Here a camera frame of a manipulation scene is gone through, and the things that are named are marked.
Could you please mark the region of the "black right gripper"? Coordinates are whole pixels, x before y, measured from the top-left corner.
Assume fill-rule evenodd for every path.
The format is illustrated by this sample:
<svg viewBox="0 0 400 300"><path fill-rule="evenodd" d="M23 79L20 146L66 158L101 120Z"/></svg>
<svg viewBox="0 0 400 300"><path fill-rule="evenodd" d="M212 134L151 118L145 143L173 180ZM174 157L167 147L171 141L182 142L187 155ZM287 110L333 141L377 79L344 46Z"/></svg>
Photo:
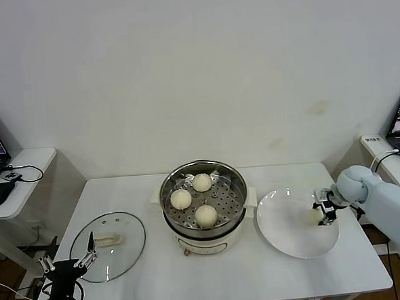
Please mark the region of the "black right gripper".
<svg viewBox="0 0 400 300"><path fill-rule="evenodd" d="M338 204L338 200L332 190L319 192L320 202L314 202L312 208L322 209L323 217L318 222L321 226L330 226L337 219L336 211L342 207Z"/></svg>

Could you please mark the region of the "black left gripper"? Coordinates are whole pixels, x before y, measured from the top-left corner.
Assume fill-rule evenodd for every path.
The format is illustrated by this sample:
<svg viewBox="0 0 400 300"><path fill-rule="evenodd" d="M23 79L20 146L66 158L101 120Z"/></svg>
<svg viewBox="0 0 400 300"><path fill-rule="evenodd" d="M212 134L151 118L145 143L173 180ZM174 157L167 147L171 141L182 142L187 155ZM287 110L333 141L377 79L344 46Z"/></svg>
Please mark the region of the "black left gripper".
<svg viewBox="0 0 400 300"><path fill-rule="evenodd" d="M55 236L47 246L42 257L38 258L46 278L52 283L50 296L47 300L75 300L76 281L86 273L97 257L94 233L91 231L87 242L86 253L80 259L64 260L54 263L58 251L58 237Z"/></svg>

